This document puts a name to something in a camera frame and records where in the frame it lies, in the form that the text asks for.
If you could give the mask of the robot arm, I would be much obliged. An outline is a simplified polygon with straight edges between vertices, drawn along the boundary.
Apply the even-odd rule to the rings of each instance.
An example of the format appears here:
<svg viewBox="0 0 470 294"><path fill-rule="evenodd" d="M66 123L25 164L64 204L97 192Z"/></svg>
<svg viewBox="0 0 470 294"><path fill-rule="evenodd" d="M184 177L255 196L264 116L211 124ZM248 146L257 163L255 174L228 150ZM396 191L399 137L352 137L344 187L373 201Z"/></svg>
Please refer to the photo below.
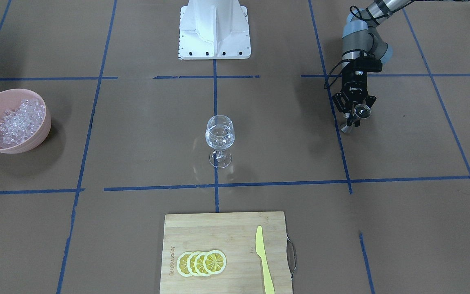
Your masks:
<svg viewBox="0 0 470 294"><path fill-rule="evenodd" d="M341 131L351 132L371 115L376 97L368 93L368 73L380 73L393 55L393 48L382 40L377 27L412 0L375 0L362 9L350 7L342 34L341 90L332 95L337 110L344 114Z"/></svg>

